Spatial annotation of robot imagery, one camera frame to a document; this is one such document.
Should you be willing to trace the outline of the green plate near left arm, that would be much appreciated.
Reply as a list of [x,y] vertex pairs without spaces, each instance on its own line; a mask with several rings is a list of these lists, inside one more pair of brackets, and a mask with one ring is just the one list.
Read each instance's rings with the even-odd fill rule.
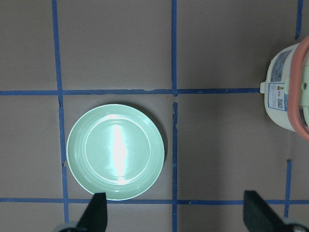
[[131,106],[107,104],[75,122],[66,157],[83,189],[123,201],[142,195],[157,181],[165,147],[159,129],[146,114]]

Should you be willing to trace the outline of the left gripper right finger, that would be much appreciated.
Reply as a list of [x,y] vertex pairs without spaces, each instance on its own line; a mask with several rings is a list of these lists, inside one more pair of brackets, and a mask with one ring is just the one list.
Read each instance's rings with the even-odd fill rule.
[[290,231],[290,226],[253,190],[244,191],[243,221],[249,232]]

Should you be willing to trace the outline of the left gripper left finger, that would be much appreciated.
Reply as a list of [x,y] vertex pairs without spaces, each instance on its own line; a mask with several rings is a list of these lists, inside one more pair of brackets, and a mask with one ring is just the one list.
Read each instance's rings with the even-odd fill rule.
[[108,213],[106,193],[95,193],[77,223],[79,232],[105,232]]

